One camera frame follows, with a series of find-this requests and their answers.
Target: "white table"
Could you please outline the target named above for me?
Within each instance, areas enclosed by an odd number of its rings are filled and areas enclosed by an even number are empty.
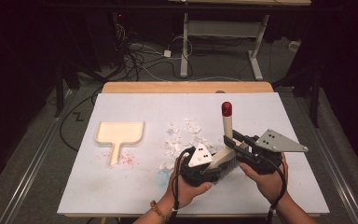
[[[208,86],[188,84],[193,88]],[[216,88],[222,86],[221,90],[224,90],[233,83],[209,83],[209,86],[211,84]],[[123,85],[136,87],[136,84]],[[164,83],[157,85],[160,91],[164,91],[162,85]],[[170,87],[167,90],[174,91],[175,86],[186,88],[186,85],[183,82],[167,83]],[[139,83],[139,86],[144,90],[153,87],[153,83]],[[133,88],[121,89],[134,91]],[[58,214],[68,217],[138,217],[143,214],[149,209],[151,200],[162,196],[168,184],[170,172],[158,169],[162,163],[174,161],[172,155],[166,155],[166,140],[180,136],[182,149],[195,136],[213,144],[214,150],[224,146],[220,106],[225,101],[233,104],[233,127],[240,133],[261,135],[271,128],[296,140],[281,99],[275,92],[102,93],[91,115]],[[193,124],[199,125],[201,131],[189,133],[185,119],[194,120]],[[123,147],[120,161],[115,166],[108,164],[110,146],[101,145],[94,138],[101,121],[145,122],[142,141],[135,146]],[[180,132],[167,133],[171,127]],[[288,190],[295,201],[309,214],[328,213],[304,153],[287,153],[286,158],[290,167]],[[269,203],[259,193],[255,182],[237,168],[181,209],[178,216],[262,217],[268,210]]]

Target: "tabletop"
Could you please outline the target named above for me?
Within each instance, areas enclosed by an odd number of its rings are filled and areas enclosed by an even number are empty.
[[[174,162],[173,145],[185,149],[202,141],[212,152],[225,146],[220,109],[225,101],[233,104],[234,130],[261,135],[270,128],[297,141],[278,93],[266,82],[109,82],[98,95],[58,214],[140,216],[167,188],[170,170],[161,165]],[[113,166],[108,164],[111,146],[95,140],[99,124],[106,121],[145,123],[142,140],[123,147]],[[198,131],[191,132],[196,126]],[[309,214],[329,213],[305,154],[285,154],[291,167],[288,190],[292,197]],[[255,182],[238,168],[178,216],[262,217],[268,209]]]

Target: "red cap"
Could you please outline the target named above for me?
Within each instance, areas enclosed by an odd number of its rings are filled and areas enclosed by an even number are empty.
[[[232,115],[232,105],[230,102],[224,102],[222,104],[222,115],[224,117],[229,117]]]

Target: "dark background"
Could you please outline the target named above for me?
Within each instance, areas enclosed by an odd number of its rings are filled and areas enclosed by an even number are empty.
[[[310,64],[321,72],[321,85],[358,155],[358,0],[313,1],[312,4],[315,7],[342,5],[343,9],[341,14],[301,20],[271,16],[265,38],[270,42],[283,36],[303,40],[288,76]],[[0,173],[26,132],[27,124],[46,103],[58,65],[69,60],[100,71],[102,65],[117,61],[112,15],[52,10],[31,0],[0,0]],[[169,43],[173,35],[182,31],[180,14],[178,17],[169,13],[127,12],[123,16],[130,29],[162,44]],[[232,16],[231,20],[237,18],[238,15]],[[74,87],[76,69],[64,70],[63,77]],[[296,86],[298,96],[305,96],[312,82],[313,76],[308,73],[291,85]]]

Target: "paddle handle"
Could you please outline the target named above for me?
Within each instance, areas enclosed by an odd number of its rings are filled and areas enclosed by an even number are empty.
[[[110,153],[110,165],[118,163],[118,153],[120,152],[121,144],[113,144],[112,152]]]

